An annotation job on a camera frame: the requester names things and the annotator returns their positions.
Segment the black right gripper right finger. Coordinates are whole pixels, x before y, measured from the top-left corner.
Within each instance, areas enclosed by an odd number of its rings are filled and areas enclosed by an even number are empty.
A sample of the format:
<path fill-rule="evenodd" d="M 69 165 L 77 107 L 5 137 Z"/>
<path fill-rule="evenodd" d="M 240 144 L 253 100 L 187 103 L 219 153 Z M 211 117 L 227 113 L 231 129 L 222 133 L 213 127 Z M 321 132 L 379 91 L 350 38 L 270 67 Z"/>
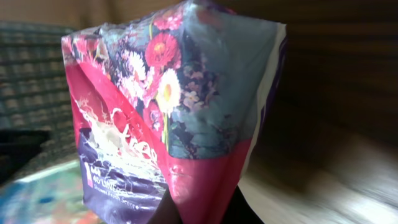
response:
<path fill-rule="evenodd" d="M 249 206 L 242 191 L 237 186 L 221 224 L 264 224 L 264 222 Z"/>

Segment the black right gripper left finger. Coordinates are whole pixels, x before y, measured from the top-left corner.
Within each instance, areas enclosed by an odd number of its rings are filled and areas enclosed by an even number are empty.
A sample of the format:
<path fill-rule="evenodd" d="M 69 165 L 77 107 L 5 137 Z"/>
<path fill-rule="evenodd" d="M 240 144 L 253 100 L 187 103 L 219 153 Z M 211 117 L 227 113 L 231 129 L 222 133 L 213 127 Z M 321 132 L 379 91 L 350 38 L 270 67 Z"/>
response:
<path fill-rule="evenodd" d="M 182 224 L 178 209 L 167 189 L 147 224 Z"/>

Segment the teal wet wipes pack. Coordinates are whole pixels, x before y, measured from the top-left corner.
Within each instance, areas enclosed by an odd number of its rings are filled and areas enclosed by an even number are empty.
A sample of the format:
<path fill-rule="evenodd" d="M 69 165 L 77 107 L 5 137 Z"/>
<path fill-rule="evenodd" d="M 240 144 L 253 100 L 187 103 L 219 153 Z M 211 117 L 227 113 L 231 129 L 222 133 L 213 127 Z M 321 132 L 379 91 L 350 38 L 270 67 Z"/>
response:
<path fill-rule="evenodd" d="M 49 167 L 1 189 L 1 224 L 99 224 L 83 203 L 78 161 Z"/>

